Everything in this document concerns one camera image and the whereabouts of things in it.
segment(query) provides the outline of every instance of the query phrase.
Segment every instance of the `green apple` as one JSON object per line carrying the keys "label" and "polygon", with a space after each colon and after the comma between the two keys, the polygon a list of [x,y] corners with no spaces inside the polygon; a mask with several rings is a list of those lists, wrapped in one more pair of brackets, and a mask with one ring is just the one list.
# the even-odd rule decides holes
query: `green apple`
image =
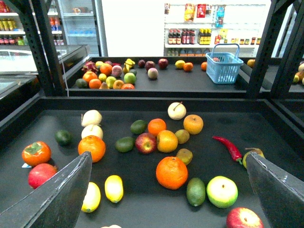
{"label": "green apple", "polygon": [[113,89],[113,84],[116,81],[116,78],[113,76],[109,76],[106,78],[105,82],[108,85],[109,89]]}
{"label": "green apple", "polygon": [[218,208],[232,206],[238,198],[238,188],[235,182],[227,177],[217,176],[207,185],[207,196],[210,202]]}
{"label": "green apple", "polygon": [[125,83],[135,84],[136,76],[133,73],[126,73],[123,77]]}

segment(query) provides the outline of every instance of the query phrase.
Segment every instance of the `plastic basket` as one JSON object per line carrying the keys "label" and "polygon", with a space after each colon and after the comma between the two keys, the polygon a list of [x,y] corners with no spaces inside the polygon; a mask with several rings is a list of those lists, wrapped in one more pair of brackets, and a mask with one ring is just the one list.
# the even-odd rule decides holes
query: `plastic basket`
{"label": "plastic basket", "polygon": [[[214,52],[215,48],[220,45],[237,45],[236,54],[229,52]],[[206,53],[207,57],[207,75],[216,84],[232,84],[236,82],[239,69],[244,62],[238,58],[238,44],[217,44],[212,52]]]}

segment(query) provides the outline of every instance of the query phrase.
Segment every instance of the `orange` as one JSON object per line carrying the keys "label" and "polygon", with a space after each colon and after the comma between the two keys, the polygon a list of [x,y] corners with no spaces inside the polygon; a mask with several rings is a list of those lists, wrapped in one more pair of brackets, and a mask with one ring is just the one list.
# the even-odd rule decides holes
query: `orange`
{"label": "orange", "polygon": [[91,89],[99,89],[100,86],[101,86],[101,81],[99,79],[92,79],[89,82],[89,87]]}
{"label": "orange", "polygon": [[78,144],[79,155],[85,151],[91,152],[93,163],[98,162],[105,154],[105,143],[101,138],[95,135],[89,135],[83,138]]}
{"label": "orange", "polygon": [[200,68],[201,68],[203,71],[206,71],[206,70],[207,70],[207,62],[203,62],[203,63],[200,65]]}
{"label": "orange", "polygon": [[183,124],[189,134],[198,134],[203,129],[204,121],[200,116],[191,114],[185,117]]}
{"label": "orange", "polygon": [[170,153],[177,148],[179,140],[173,132],[163,130],[158,133],[156,142],[160,152]]}
{"label": "orange", "polygon": [[148,124],[148,132],[154,135],[155,137],[158,135],[159,132],[166,129],[167,129],[166,122],[160,118],[153,119]]}
{"label": "orange", "polygon": [[165,157],[156,167],[156,179],[165,188],[176,190],[187,178],[187,166],[177,157]]}
{"label": "orange", "polygon": [[193,64],[185,63],[183,68],[184,68],[184,71],[191,71],[193,69]]}
{"label": "orange", "polygon": [[100,72],[107,76],[110,76],[112,73],[112,66],[108,63],[104,63],[100,66]]}
{"label": "orange", "polygon": [[85,80],[87,83],[89,83],[92,79],[97,79],[97,74],[95,74],[92,71],[87,71],[85,74],[82,76],[82,79]]}

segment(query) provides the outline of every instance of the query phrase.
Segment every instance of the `green lime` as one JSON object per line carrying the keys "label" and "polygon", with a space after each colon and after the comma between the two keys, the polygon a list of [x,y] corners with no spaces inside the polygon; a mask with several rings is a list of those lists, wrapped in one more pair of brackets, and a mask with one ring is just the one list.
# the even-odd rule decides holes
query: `green lime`
{"label": "green lime", "polygon": [[83,80],[82,78],[77,79],[75,84],[79,89],[88,88],[87,82],[85,80]]}
{"label": "green lime", "polygon": [[206,187],[200,178],[192,178],[187,185],[187,200],[192,206],[201,205],[206,198]]}
{"label": "green lime", "polygon": [[132,137],[124,137],[116,141],[115,148],[120,153],[125,153],[133,149],[135,146],[135,139]]}
{"label": "green lime", "polygon": [[55,133],[55,140],[61,146],[67,146],[72,142],[72,135],[67,130],[59,130]]}
{"label": "green lime", "polygon": [[129,70],[129,73],[133,73],[135,76],[137,75],[137,71],[135,69]]}
{"label": "green lime", "polygon": [[131,125],[131,132],[133,134],[141,134],[144,133],[144,131],[147,129],[147,122],[144,120],[136,120],[132,125]]}
{"label": "green lime", "polygon": [[193,154],[190,150],[182,148],[177,152],[176,157],[181,159],[185,165],[188,165],[192,161]]}

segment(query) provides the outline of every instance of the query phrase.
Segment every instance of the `black tray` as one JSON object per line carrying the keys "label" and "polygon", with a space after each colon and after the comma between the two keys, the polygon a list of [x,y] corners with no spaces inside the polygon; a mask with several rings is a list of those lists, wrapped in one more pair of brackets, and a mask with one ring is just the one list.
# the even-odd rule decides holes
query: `black tray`
{"label": "black tray", "polygon": [[[117,139],[132,136],[130,125],[137,119],[150,121],[162,118],[168,129],[182,128],[182,120],[168,117],[171,102],[183,101],[188,114],[198,114],[204,128],[198,135],[179,145],[172,153],[154,152],[142,155],[136,149],[118,153]],[[45,141],[52,149],[52,163],[59,169],[78,156],[81,140],[80,115],[96,109],[103,115],[101,123],[107,149],[104,158],[93,164],[91,181],[102,192],[99,208],[91,213],[80,213],[76,227],[100,228],[111,224],[123,228],[141,227],[226,227],[228,212],[235,207],[255,211],[269,228],[257,195],[251,189],[245,168],[232,161],[227,149],[213,135],[230,139],[244,155],[246,147],[261,148],[267,159],[304,181],[304,133],[266,100],[242,99],[176,99],[176,98],[39,98],[0,127],[0,211],[5,210],[32,189],[27,183],[29,168],[22,168],[21,152],[37,140]],[[54,139],[59,129],[69,130],[74,141],[69,147],[60,147]],[[188,165],[189,180],[201,178],[207,184],[213,177],[231,178],[238,187],[239,197],[228,209],[218,209],[208,199],[201,207],[190,206],[186,199],[186,185],[178,190],[160,186],[155,178],[158,162],[166,156],[175,156],[178,149],[193,152]],[[112,204],[105,196],[105,179],[120,175],[124,184],[124,197]]]}
{"label": "black tray", "polygon": [[304,132],[304,99],[273,100],[272,102]]}
{"label": "black tray", "polygon": [[[119,89],[79,89],[75,86],[75,81],[82,78],[84,72],[81,68],[71,76],[68,81],[70,96],[133,96],[133,97],[209,97],[209,98],[244,98],[248,86],[249,77],[242,71],[234,84],[215,84],[211,81],[206,72],[201,70],[201,63],[207,61],[206,57],[166,57],[169,66],[165,70],[160,70],[158,60],[164,57],[132,57],[136,63],[134,69],[137,70],[137,80],[134,90]],[[90,60],[112,61],[124,65],[127,57],[94,57]],[[150,80],[145,69],[140,69],[137,65],[140,59],[153,61],[159,71],[157,80]],[[184,60],[192,62],[194,68],[191,72],[177,70],[175,62]]]}

